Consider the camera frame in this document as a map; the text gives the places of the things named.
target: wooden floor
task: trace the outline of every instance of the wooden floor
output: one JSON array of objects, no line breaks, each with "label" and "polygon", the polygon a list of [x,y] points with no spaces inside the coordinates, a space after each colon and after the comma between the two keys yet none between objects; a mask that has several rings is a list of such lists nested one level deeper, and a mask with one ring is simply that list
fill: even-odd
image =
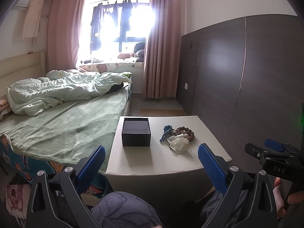
[{"label": "wooden floor", "polygon": [[129,116],[164,116],[163,112],[160,113],[157,111],[147,114],[147,112],[141,113],[140,110],[183,110],[181,105],[173,99],[144,99],[144,98],[131,98],[130,112]]},{"label": "wooden floor", "polygon": [[187,116],[184,110],[140,109],[139,116]]}]

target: green bedsheet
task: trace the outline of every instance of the green bedsheet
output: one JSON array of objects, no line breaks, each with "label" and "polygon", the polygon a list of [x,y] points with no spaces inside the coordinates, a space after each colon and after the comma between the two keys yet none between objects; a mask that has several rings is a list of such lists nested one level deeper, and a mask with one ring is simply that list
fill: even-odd
[{"label": "green bedsheet", "polygon": [[0,122],[0,134],[10,138],[17,154],[63,165],[75,165],[102,145],[106,158],[99,173],[105,174],[128,96],[129,86],[90,100],[64,102],[39,116],[12,114]]}]

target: finger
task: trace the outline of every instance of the finger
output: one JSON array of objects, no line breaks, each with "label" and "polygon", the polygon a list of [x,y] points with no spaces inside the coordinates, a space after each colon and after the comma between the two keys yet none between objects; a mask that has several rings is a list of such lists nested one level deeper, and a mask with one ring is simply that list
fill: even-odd
[{"label": "finger", "polygon": [[278,211],[278,218],[283,218],[286,214],[286,210],[284,208],[281,208],[279,211]]},{"label": "finger", "polygon": [[304,200],[304,191],[296,192],[290,196],[288,196],[287,202],[288,204],[300,204]]},{"label": "finger", "polygon": [[277,186],[273,189],[273,196],[275,197],[277,212],[279,212],[279,210],[284,207],[284,200],[282,199],[280,186]]},{"label": "finger", "polygon": [[275,187],[281,185],[281,178],[276,177],[276,178],[275,178],[275,183],[274,183],[274,184],[275,184]]}]

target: metal screw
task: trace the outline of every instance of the metal screw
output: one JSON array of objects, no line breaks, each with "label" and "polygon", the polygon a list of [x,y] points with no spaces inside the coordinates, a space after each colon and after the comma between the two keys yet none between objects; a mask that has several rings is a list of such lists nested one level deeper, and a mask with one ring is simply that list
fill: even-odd
[{"label": "metal screw", "polygon": [[230,166],[230,170],[237,172],[239,170],[239,168],[236,165],[232,165],[232,166]]},{"label": "metal screw", "polygon": [[266,175],[265,170],[260,170],[260,174],[261,174],[262,176],[265,176],[265,175]]},{"label": "metal screw", "polygon": [[44,171],[43,170],[39,170],[39,172],[37,172],[37,175],[38,176],[42,176],[44,174]]},{"label": "metal screw", "polygon": [[65,169],[64,169],[64,171],[66,172],[66,173],[69,173],[69,172],[71,172],[73,170],[73,167],[72,166],[68,166],[68,167],[66,167]]}]

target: pink fabric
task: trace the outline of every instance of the pink fabric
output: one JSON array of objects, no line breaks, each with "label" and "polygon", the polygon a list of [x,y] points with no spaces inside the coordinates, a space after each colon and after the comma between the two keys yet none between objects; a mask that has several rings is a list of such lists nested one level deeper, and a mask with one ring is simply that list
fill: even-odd
[{"label": "pink fabric", "polygon": [[47,26],[47,71],[74,69],[85,0],[52,0]]},{"label": "pink fabric", "polygon": [[119,53],[117,58],[119,59],[126,59],[126,58],[131,58],[132,54],[131,53]]},{"label": "pink fabric", "polygon": [[3,122],[12,113],[12,109],[9,106],[6,109],[2,110],[0,112],[0,122]]},{"label": "pink fabric", "polygon": [[1,106],[1,107],[0,107],[0,113],[1,113],[2,111],[4,111],[6,108],[9,108],[9,107],[10,107],[10,104],[5,104],[5,105]]},{"label": "pink fabric", "polygon": [[6,95],[3,95],[0,97],[0,107],[8,104],[9,102],[7,101]]},{"label": "pink fabric", "polygon": [[145,48],[145,97],[175,97],[181,48],[181,0],[151,0],[155,15]]}]

